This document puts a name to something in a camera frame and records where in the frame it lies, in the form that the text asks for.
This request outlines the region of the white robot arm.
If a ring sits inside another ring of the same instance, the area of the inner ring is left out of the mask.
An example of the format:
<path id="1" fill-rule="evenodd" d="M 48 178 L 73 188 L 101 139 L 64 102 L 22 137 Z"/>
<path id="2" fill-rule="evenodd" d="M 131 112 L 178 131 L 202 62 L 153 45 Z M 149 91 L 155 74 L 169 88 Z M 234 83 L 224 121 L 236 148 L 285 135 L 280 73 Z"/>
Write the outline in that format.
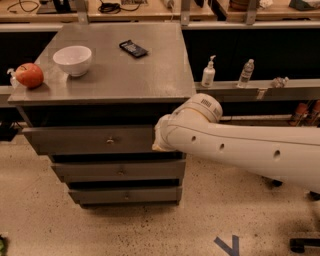
<path id="1" fill-rule="evenodd" d="M 155 126 L 155 151 L 180 151 L 320 193 L 320 130 L 220 122 L 212 96 L 193 95 Z"/>

